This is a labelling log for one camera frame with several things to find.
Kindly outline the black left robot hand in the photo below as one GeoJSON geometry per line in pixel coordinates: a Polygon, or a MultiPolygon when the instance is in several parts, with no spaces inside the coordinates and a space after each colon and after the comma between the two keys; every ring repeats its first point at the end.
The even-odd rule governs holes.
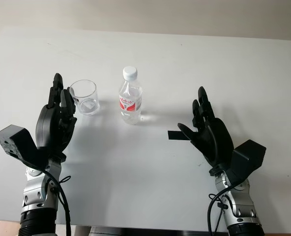
{"type": "Polygon", "coordinates": [[[36,145],[52,156],[66,160],[63,151],[71,141],[77,118],[74,117],[76,106],[70,94],[70,88],[65,89],[63,79],[56,73],[53,86],[50,88],[48,103],[42,108],[36,124],[36,145]]]}

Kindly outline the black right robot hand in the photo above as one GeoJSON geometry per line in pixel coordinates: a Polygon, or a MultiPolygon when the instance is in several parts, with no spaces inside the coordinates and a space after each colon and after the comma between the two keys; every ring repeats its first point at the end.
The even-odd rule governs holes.
{"type": "Polygon", "coordinates": [[[211,103],[204,87],[198,90],[198,99],[192,103],[193,126],[197,131],[192,131],[182,123],[177,126],[205,157],[211,167],[224,167],[230,165],[233,153],[233,141],[221,119],[214,115],[211,103]]]}

